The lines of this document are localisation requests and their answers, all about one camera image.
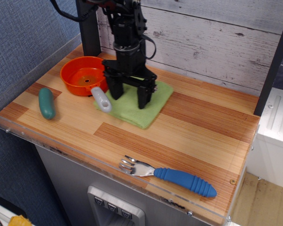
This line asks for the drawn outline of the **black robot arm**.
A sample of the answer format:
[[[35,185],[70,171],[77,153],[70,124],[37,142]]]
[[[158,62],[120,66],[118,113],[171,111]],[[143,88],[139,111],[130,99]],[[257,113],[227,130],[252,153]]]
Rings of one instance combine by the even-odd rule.
[[[138,0],[88,0],[94,8],[102,8],[108,18],[114,35],[113,48],[116,60],[103,60],[109,91],[117,100],[123,93],[123,85],[137,88],[138,106],[143,109],[157,90],[157,76],[146,67],[146,41],[151,38],[144,35],[147,30]]]

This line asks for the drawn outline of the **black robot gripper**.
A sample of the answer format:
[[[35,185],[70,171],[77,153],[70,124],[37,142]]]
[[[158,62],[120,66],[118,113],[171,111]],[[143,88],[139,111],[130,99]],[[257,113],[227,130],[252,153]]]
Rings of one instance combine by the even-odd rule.
[[[109,91],[114,99],[119,99],[123,93],[123,85],[137,87],[138,105],[144,109],[151,100],[152,92],[157,90],[157,76],[147,69],[146,40],[134,40],[133,43],[113,43],[116,60],[104,60],[104,75]]]

